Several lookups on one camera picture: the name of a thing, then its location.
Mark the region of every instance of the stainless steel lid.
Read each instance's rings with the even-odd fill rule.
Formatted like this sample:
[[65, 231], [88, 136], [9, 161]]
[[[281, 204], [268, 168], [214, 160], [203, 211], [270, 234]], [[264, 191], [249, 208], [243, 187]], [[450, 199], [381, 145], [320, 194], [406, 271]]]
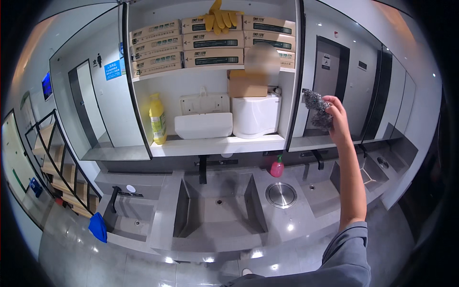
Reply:
[[276, 182], [266, 189], [266, 199], [275, 207], [288, 208], [297, 200], [297, 192], [286, 183]]

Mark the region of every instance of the cleaning liquid bottle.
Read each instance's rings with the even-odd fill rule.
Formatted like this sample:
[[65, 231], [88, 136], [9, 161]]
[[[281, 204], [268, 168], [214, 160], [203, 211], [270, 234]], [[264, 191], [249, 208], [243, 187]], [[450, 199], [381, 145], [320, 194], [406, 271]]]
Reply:
[[282, 163], [282, 155], [277, 156], [277, 161], [273, 162], [273, 165], [271, 165], [271, 175], [273, 177], [280, 177], [282, 175], [282, 172], [284, 171], [284, 164]]
[[157, 145], [162, 145], [166, 141], [166, 117], [164, 107], [159, 99], [159, 93], [150, 96], [150, 119], [153, 128], [153, 140]]

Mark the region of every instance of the pink soap bottle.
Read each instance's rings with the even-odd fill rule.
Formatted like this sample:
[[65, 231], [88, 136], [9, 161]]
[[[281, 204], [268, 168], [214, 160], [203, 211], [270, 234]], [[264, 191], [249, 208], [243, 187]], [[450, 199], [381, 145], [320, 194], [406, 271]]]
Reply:
[[282, 172], [284, 171], [284, 164], [282, 163], [282, 155], [277, 156], [277, 161], [273, 162], [273, 165], [271, 165], [271, 175], [273, 177], [280, 177], [282, 175]]

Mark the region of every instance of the yellow cleaning bottle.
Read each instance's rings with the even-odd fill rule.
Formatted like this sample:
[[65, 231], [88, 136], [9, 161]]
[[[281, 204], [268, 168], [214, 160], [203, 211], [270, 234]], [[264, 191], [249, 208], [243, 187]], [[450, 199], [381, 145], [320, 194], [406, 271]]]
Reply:
[[159, 93], [150, 96], [150, 119], [153, 128], [153, 140], [157, 145], [162, 145], [166, 141], [166, 117], [164, 107], [159, 99]]

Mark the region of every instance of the gray sleeve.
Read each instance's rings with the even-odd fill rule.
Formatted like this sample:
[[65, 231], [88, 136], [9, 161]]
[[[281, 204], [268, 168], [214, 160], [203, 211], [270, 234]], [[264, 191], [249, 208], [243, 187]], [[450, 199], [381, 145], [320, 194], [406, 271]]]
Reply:
[[354, 222], [339, 232], [325, 249], [319, 270], [334, 269], [358, 277], [362, 286], [369, 285], [367, 262], [368, 229], [364, 221]]

